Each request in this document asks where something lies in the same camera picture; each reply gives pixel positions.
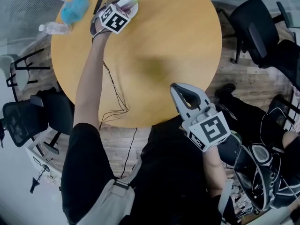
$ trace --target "round wooden table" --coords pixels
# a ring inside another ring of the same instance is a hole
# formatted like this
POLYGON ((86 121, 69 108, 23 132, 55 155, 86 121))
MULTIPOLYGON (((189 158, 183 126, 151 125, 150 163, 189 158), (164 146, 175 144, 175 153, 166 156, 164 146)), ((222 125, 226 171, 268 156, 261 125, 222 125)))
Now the round wooden table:
MULTIPOLYGON (((90 20, 96 3, 90 0, 90 8, 73 24, 71 34, 52 37, 53 68, 73 103, 91 47, 90 20)), ((60 13, 57 22, 61 22, 60 13)), ((107 123, 135 128, 175 117, 171 83, 206 90, 217 70, 221 48, 220 22, 210 0, 140 0, 137 15, 120 34, 110 36, 105 48, 104 61, 129 108, 107 123)), ((104 68, 99 120, 104 113, 119 109, 104 68)))

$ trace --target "black shirt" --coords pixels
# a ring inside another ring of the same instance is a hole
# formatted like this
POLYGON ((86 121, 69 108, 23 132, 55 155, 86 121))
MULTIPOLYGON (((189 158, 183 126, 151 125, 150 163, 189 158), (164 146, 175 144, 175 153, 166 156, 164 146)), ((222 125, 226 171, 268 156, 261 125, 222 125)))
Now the black shirt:
MULTIPOLYGON (((217 224, 220 196, 207 193, 201 151, 185 136, 148 140, 142 166, 131 182, 135 200, 129 217, 120 224, 217 224)), ((63 168, 63 210, 76 224, 94 205, 102 189, 115 176, 99 132, 90 124, 74 127, 63 168)), ((229 199, 224 217, 236 224, 229 199)))

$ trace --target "bottle cap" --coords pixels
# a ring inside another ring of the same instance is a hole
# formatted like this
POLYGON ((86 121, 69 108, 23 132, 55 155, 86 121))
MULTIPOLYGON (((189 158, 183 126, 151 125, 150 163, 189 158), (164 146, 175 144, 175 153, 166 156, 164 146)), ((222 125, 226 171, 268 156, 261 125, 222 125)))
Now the bottle cap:
POLYGON ((44 31, 45 29, 46 29, 46 26, 44 24, 42 24, 38 27, 39 31, 44 31))

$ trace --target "plastic water bottle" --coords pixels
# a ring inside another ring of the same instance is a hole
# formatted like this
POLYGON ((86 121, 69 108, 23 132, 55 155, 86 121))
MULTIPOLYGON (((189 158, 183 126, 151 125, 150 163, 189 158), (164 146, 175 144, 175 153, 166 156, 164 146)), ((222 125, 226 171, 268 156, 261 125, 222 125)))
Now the plastic water bottle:
POLYGON ((39 31, 45 31, 48 34, 69 34, 72 31, 72 26, 65 23, 47 22, 41 24, 38 28, 39 31))

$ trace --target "blue cloth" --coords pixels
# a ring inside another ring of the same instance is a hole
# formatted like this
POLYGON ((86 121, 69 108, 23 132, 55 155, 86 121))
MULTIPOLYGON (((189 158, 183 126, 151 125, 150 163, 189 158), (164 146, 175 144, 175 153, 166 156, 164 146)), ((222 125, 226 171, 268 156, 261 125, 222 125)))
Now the blue cloth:
POLYGON ((89 0, 72 0, 66 2, 61 11, 62 21, 66 24, 72 24, 81 20, 89 6, 89 0))

